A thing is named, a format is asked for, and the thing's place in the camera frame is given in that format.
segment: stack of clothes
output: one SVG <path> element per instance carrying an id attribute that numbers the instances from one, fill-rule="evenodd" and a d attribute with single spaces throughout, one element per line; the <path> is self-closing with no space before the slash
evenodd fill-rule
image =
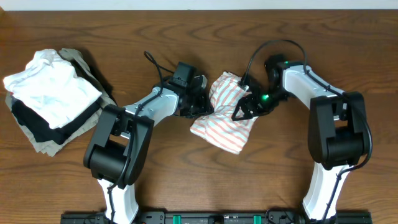
<path id="1" fill-rule="evenodd" d="M 41 50 L 26 70 L 3 80 L 6 104 L 36 152 L 54 156 L 116 105 L 79 51 Z"/>

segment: wooden tabletop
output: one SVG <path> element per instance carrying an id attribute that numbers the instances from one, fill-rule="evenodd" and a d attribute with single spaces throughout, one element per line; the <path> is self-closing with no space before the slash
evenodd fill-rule
<path id="1" fill-rule="evenodd" d="M 254 50 L 292 39 L 314 71 L 332 85 L 364 95 L 374 152 L 349 174 L 338 209 L 369 210 L 374 223 L 398 220 L 397 11 L 90 11 L 6 12 L 0 17 L 0 76 L 23 71 L 37 50 L 83 52 L 113 86 L 119 105 L 146 96 L 158 76 L 143 51 L 167 68 L 186 62 L 210 83 L 223 71 L 242 75 Z M 266 84 L 270 54 L 302 55 L 289 44 L 263 50 L 252 73 Z M 0 89 L 4 102 L 5 89 Z M 103 210 L 104 195 L 83 155 L 93 130 L 55 157 L 36 153 L 12 114 L 0 108 L 0 223 L 59 223 L 66 211 Z M 297 99 L 260 117 L 240 155 L 189 131 L 192 120 L 167 118 L 153 132 L 136 183 L 140 206 L 169 211 L 298 207 L 313 161 L 308 109 Z"/>

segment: white background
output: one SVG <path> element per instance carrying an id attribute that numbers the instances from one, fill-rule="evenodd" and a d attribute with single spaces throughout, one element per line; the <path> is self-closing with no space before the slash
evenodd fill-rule
<path id="1" fill-rule="evenodd" d="M 398 0 L 0 0 L 5 11 L 398 9 Z"/>

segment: green light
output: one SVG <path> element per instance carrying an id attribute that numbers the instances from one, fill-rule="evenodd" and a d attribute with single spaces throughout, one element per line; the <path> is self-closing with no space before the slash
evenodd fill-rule
<path id="1" fill-rule="evenodd" d="M 262 100 L 265 101 L 265 100 L 267 100 L 269 98 L 269 95 L 263 95 L 261 98 L 262 98 Z"/>

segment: striped cloth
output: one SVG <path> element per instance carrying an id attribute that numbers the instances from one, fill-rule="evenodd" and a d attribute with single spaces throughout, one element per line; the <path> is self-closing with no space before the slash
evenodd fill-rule
<path id="1" fill-rule="evenodd" d="M 232 121 L 236 104 L 247 93 L 238 86 L 241 77 L 224 72 L 210 88 L 210 102 L 215 111 L 198 118 L 190 130 L 209 143 L 228 152 L 239 154 L 249 138 L 250 130 L 257 118 Z"/>

